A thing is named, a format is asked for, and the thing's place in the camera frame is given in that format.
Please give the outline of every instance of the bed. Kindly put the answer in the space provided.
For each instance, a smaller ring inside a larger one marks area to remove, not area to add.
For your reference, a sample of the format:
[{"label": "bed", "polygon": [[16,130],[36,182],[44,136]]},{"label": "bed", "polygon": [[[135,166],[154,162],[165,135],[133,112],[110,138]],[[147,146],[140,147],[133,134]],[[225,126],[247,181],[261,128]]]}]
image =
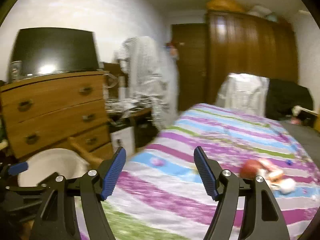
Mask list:
[{"label": "bed", "polygon": [[[301,144],[277,121],[198,104],[124,166],[113,195],[102,203],[117,239],[203,239],[217,202],[196,171],[197,146],[236,174],[244,161],[259,157],[281,167],[297,182],[290,194],[274,191],[291,239],[306,229],[320,206],[320,175]],[[82,239],[88,239],[81,202],[76,203]],[[243,208],[240,197],[230,239],[238,237]]]}]

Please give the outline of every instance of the dresser drawer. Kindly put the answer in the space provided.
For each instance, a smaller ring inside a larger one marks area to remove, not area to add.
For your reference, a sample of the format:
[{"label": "dresser drawer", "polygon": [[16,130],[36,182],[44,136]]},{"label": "dresser drawer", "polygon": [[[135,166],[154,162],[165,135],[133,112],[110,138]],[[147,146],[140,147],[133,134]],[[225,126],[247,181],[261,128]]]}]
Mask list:
[{"label": "dresser drawer", "polygon": [[[73,137],[75,138],[76,143],[88,152],[110,142],[109,128],[105,124]],[[67,140],[52,146],[52,148],[75,150]]]},{"label": "dresser drawer", "polygon": [[103,76],[54,79],[17,87],[1,94],[7,126],[69,106],[103,98]]},{"label": "dresser drawer", "polygon": [[112,148],[112,143],[107,143],[104,146],[101,146],[100,148],[94,150],[91,152],[91,154],[94,157],[101,158],[103,160],[109,160],[112,158],[114,152]]},{"label": "dresser drawer", "polygon": [[20,158],[107,121],[104,100],[97,100],[17,123],[7,127],[7,132],[14,155]]}]

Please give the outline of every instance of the wardrobe door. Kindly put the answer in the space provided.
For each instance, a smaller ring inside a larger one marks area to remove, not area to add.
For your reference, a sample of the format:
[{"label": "wardrobe door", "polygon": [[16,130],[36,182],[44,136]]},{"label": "wardrobe door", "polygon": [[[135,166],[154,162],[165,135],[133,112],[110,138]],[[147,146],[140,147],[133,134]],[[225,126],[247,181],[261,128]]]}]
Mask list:
[{"label": "wardrobe door", "polygon": [[297,82],[298,61],[291,29],[251,15],[209,11],[206,99],[215,102],[229,73]]}]

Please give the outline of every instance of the black monitor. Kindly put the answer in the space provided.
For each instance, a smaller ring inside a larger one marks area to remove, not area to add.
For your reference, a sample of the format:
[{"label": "black monitor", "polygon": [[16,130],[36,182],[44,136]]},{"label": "black monitor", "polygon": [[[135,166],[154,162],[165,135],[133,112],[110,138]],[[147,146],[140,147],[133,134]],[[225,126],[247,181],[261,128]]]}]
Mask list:
[{"label": "black monitor", "polygon": [[66,28],[19,30],[10,62],[9,82],[46,74],[99,69],[93,33]]}]

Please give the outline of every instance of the door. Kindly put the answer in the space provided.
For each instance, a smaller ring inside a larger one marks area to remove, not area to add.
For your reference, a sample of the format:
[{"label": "door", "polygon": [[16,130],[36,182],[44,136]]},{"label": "door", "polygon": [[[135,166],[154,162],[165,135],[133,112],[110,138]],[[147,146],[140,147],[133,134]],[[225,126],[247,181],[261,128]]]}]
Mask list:
[{"label": "door", "polygon": [[172,25],[172,41],[179,51],[179,111],[205,102],[206,24]]}]

